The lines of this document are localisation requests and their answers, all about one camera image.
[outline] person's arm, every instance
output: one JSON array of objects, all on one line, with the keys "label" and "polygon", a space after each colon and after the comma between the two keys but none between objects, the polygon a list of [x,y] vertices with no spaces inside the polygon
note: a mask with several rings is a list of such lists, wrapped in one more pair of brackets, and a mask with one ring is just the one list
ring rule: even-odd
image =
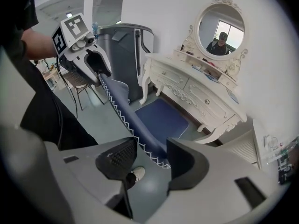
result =
[{"label": "person's arm", "polygon": [[206,50],[207,50],[208,52],[211,52],[211,49],[212,49],[212,43],[213,43],[213,42],[210,42],[210,44],[209,44],[208,47],[206,48]]},{"label": "person's arm", "polygon": [[38,33],[29,28],[24,31],[22,40],[27,45],[26,56],[29,60],[41,60],[57,55],[50,36]]}]

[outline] shoe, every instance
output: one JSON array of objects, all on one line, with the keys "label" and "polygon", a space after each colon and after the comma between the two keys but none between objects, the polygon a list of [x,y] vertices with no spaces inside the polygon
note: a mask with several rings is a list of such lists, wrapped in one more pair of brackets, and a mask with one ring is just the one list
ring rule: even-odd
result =
[{"label": "shoe", "polygon": [[145,168],[141,167],[141,166],[137,167],[134,170],[132,170],[131,173],[136,176],[136,181],[135,182],[138,182],[138,181],[140,181],[144,177],[144,175],[145,175]]}]

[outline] white vanity table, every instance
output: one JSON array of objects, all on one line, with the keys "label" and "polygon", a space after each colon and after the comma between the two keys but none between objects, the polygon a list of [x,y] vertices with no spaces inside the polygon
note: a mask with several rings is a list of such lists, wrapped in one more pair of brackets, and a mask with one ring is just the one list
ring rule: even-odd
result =
[{"label": "white vanity table", "polygon": [[[150,81],[158,88],[157,96],[163,87],[167,87],[178,98],[178,102],[186,102],[197,110],[194,116],[202,125],[198,128],[209,127],[214,130],[207,136],[196,140],[205,144],[218,139],[224,132],[232,130],[239,121],[246,122],[247,116],[242,107],[231,98],[237,86],[237,74],[240,70],[241,59],[247,54],[244,44],[248,38],[248,28],[243,28],[242,43],[225,56],[216,56],[207,52],[201,45],[199,25],[206,13],[211,9],[224,6],[235,10],[241,17],[241,10],[232,0],[215,0],[207,5],[195,22],[196,31],[190,26],[189,36],[183,42],[181,49],[174,50],[173,55],[147,54],[145,73],[142,80],[144,104],[147,99],[147,85]],[[213,75],[218,83],[210,80],[205,74]]]}]

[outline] white lace trim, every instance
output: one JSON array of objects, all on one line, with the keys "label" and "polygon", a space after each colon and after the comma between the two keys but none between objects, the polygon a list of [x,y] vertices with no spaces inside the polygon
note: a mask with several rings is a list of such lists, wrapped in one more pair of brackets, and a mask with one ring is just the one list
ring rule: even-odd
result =
[{"label": "white lace trim", "polygon": [[131,132],[131,134],[133,135],[133,137],[136,139],[137,143],[143,148],[143,151],[149,156],[149,158],[154,162],[156,163],[159,167],[162,167],[162,168],[171,168],[171,166],[169,164],[164,164],[164,162],[159,162],[159,158],[154,158],[152,157],[152,152],[148,152],[145,150],[145,144],[142,144],[139,142],[139,136],[135,136],[134,135],[134,130],[130,128],[130,124],[128,122],[126,122],[126,119],[123,115],[121,115],[121,111],[118,110],[118,107],[117,105],[115,104],[114,100],[112,100],[112,96],[109,92],[109,89],[107,88],[105,82],[102,80],[102,77],[101,75],[99,75],[99,78],[100,78],[100,81],[102,83],[102,86],[108,96],[108,99],[110,101],[110,103],[112,104],[113,108],[115,109],[115,111],[117,112],[117,114],[119,115],[119,117],[121,118],[122,122],[124,123],[124,125],[127,127],[127,129]]}]

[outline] ornate mirror frame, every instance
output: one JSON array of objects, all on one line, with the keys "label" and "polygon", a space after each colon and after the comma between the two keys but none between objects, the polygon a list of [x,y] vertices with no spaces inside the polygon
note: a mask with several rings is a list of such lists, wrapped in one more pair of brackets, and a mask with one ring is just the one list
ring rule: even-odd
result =
[{"label": "ornate mirror frame", "polygon": [[[216,56],[207,52],[207,50],[201,45],[199,40],[199,25],[204,15],[211,10],[213,7],[217,7],[218,4],[225,4],[234,8],[242,17],[244,22],[244,37],[241,45],[232,53],[225,56]],[[213,62],[218,69],[223,72],[229,73],[229,75],[237,80],[237,75],[240,71],[242,64],[242,59],[245,58],[248,50],[245,48],[249,38],[249,28],[246,18],[242,15],[242,10],[238,7],[237,4],[233,3],[232,0],[213,0],[211,3],[207,4],[198,14],[197,19],[194,24],[195,31],[193,26],[190,25],[189,36],[185,39],[183,45],[183,51],[192,52],[197,58],[204,58],[208,61]]]}]

